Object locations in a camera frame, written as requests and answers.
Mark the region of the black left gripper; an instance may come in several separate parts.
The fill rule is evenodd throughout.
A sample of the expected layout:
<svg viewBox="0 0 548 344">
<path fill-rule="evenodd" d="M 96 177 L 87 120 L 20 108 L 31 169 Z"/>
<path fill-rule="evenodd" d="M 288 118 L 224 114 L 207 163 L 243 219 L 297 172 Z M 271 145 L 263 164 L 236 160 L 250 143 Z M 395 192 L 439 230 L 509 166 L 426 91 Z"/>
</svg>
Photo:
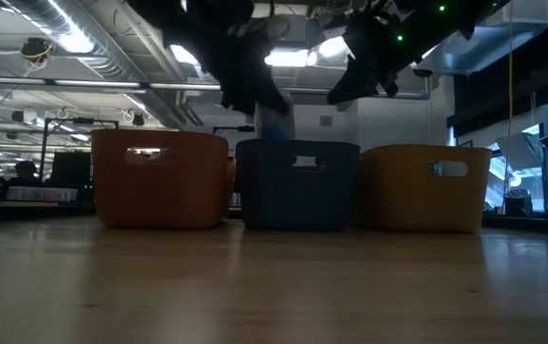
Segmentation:
<svg viewBox="0 0 548 344">
<path fill-rule="evenodd" d="M 205 25 L 205 34 L 191 53 L 203 62 L 207 53 L 215 51 L 211 43 L 246 40 L 248 56 L 219 59 L 221 105 L 248 116 L 255 114 L 256 105 L 264 105 L 282 116 L 289 114 L 290 105 L 274 83 L 270 67 L 265 62 L 281 35 L 280 18 L 275 16 L 275 1 L 269 0 L 269 15 L 253 17 L 253 0 L 191 0 L 191 14 Z"/>
</svg>

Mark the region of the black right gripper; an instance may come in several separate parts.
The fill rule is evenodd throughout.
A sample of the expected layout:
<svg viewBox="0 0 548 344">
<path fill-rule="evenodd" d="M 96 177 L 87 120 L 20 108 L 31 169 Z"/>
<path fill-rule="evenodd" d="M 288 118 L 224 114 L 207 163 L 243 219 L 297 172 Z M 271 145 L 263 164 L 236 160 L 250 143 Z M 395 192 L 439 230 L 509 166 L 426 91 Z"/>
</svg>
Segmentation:
<svg viewBox="0 0 548 344">
<path fill-rule="evenodd" d="M 349 50 L 346 71 L 329 91 L 327 102 L 340 104 L 377 96 L 379 82 L 388 97 L 395 97 L 398 73 L 421 63 L 427 53 L 427 10 L 352 11 L 344 43 Z"/>
</svg>

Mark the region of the silver and blue soda can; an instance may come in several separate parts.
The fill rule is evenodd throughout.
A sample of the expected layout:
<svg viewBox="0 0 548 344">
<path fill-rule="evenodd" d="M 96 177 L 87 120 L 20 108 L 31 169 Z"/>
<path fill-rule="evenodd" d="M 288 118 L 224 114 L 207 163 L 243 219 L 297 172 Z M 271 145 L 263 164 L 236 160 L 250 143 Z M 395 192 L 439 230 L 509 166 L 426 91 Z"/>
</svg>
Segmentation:
<svg viewBox="0 0 548 344">
<path fill-rule="evenodd" d="M 281 94 L 289 107 L 287 115 L 281 115 L 260 103 L 256 104 L 254 124 L 259 139 L 294 140 L 296 138 L 295 107 L 292 97 L 286 90 L 281 90 Z"/>
</svg>

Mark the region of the orange plastic bin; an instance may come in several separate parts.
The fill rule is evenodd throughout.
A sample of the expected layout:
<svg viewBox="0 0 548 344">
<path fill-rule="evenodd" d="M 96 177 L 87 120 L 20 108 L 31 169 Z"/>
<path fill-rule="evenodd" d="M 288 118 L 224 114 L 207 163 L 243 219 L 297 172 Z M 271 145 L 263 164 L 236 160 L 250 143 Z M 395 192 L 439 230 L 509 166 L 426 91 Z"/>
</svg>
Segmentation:
<svg viewBox="0 0 548 344">
<path fill-rule="evenodd" d="M 96 212 L 109 227 L 205 228 L 226 217 L 228 142 L 199 132 L 92 133 Z"/>
</svg>

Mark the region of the bright ceiling light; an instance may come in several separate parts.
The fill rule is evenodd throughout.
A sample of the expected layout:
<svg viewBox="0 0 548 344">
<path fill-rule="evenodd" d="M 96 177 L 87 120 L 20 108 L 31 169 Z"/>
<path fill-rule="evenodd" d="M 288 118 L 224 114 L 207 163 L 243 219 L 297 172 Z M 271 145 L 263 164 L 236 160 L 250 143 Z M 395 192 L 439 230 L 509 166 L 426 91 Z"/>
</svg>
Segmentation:
<svg viewBox="0 0 548 344">
<path fill-rule="evenodd" d="M 265 62 L 274 67 L 315 67 L 343 70 L 350 50 L 341 36 L 330 38 L 311 49 L 274 48 Z"/>
</svg>

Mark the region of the ceiling tube light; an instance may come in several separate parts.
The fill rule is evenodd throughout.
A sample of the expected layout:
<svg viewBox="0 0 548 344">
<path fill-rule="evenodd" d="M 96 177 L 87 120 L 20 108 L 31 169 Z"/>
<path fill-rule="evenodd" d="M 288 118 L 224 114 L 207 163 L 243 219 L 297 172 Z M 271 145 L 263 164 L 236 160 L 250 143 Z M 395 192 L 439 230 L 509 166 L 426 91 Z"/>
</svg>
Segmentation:
<svg viewBox="0 0 548 344">
<path fill-rule="evenodd" d="M 149 83 L 150 89 L 176 90 L 176 91 L 220 91 L 218 84 L 203 83 Z"/>
</svg>

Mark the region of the rectangular ceiling light panel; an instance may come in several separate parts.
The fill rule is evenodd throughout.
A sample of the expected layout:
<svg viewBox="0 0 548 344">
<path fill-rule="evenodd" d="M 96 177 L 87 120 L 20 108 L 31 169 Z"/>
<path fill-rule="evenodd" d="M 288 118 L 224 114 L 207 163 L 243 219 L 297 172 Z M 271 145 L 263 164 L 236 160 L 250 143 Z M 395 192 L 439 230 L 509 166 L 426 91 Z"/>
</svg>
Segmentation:
<svg viewBox="0 0 548 344">
<path fill-rule="evenodd" d="M 170 50 L 172 51 L 178 62 L 187 63 L 193 66 L 197 66 L 200 64 L 200 62 L 192 53 L 190 53 L 188 50 L 180 45 L 171 45 Z"/>
</svg>

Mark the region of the grey ventilation box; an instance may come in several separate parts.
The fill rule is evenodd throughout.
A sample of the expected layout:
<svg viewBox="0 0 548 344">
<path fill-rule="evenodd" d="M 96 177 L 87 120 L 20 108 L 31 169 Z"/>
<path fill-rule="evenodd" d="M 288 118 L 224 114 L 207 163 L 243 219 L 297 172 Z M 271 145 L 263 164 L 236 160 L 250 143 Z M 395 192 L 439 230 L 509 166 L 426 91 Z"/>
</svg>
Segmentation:
<svg viewBox="0 0 548 344">
<path fill-rule="evenodd" d="M 480 20 L 473 36 L 451 34 L 413 62 L 414 70 L 442 75 L 479 72 L 548 28 L 548 0 L 491 0 L 495 11 Z"/>
</svg>

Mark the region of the blue plastic bin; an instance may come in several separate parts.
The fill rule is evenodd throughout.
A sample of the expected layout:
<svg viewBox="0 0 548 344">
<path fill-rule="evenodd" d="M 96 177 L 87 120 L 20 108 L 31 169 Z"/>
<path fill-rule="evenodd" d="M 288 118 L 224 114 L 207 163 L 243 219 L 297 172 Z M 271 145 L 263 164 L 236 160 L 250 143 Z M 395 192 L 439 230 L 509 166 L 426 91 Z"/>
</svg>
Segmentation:
<svg viewBox="0 0 548 344">
<path fill-rule="evenodd" d="M 241 215 L 249 228 L 338 230 L 349 224 L 360 147 L 315 140 L 236 145 Z"/>
</svg>

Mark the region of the yellow plastic bin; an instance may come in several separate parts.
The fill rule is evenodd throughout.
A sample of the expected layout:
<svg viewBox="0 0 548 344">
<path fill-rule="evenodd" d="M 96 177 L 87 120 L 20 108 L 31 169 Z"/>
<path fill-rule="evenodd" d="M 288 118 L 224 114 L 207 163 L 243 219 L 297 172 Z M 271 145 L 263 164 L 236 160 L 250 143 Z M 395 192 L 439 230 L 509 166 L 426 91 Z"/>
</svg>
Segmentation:
<svg viewBox="0 0 548 344">
<path fill-rule="evenodd" d="M 355 226 L 393 231 L 480 229 L 492 151 L 423 144 L 387 145 L 360 153 Z M 441 161 L 444 175 L 429 171 Z"/>
</svg>

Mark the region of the black waste bin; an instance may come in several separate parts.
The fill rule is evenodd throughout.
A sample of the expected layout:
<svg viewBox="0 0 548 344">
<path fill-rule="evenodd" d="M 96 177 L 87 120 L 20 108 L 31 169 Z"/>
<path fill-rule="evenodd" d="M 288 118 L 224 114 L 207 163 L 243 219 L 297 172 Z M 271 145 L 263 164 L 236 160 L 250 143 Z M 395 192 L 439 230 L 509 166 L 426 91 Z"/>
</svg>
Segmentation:
<svg viewBox="0 0 548 344">
<path fill-rule="evenodd" d="M 510 190 L 505 197 L 505 214 L 511 217 L 530 218 L 533 216 L 531 193 L 526 189 Z"/>
</svg>

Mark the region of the white tray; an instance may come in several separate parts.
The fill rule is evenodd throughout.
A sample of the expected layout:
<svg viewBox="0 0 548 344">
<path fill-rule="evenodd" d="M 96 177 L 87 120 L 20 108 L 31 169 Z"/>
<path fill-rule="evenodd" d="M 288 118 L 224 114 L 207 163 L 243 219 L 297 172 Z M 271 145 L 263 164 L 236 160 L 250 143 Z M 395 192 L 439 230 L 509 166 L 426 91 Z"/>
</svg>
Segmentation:
<svg viewBox="0 0 548 344">
<path fill-rule="evenodd" d="M 29 202 L 73 202 L 77 199 L 77 189 L 54 187 L 10 186 L 6 194 L 8 201 Z"/>
</svg>

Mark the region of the person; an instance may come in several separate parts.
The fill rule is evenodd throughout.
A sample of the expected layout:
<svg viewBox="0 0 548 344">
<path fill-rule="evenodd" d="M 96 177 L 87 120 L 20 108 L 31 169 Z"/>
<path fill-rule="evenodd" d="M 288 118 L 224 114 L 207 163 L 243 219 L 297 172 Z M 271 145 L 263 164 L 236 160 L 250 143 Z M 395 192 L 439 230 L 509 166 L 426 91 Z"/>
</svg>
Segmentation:
<svg viewBox="0 0 548 344">
<path fill-rule="evenodd" d="M 9 186 L 39 187 L 41 180 L 34 174 L 35 164 L 32 161 L 20 161 L 15 165 L 16 176 L 8 180 Z"/>
</svg>

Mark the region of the black metal frame stand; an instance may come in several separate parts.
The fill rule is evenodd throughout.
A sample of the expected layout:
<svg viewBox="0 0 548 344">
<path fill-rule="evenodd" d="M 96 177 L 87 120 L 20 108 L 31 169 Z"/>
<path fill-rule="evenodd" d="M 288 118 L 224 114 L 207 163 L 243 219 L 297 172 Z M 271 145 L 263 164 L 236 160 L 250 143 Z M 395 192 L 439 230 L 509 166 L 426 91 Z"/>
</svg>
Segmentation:
<svg viewBox="0 0 548 344">
<path fill-rule="evenodd" d="M 58 125 L 64 124 L 65 122 L 72 122 L 73 124 L 78 125 L 105 125 L 105 124 L 112 124 L 115 129 L 120 128 L 120 123 L 117 120 L 109 120 L 109 119 L 97 119 L 97 118 L 85 118 L 85 117 L 78 117 L 78 118 L 45 118 L 44 119 L 44 127 L 43 127 L 43 133 L 42 133 L 42 143 L 41 143 L 41 153 L 40 153 L 40 167 L 39 167 L 39 173 L 38 178 L 41 182 L 44 181 L 44 172 L 45 172 L 45 159 L 46 159 L 46 153 L 48 149 L 48 138 L 51 134 L 55 134 L 56 130 L 51 130 L 49 126 L 56 122 Z"/>
</svg>

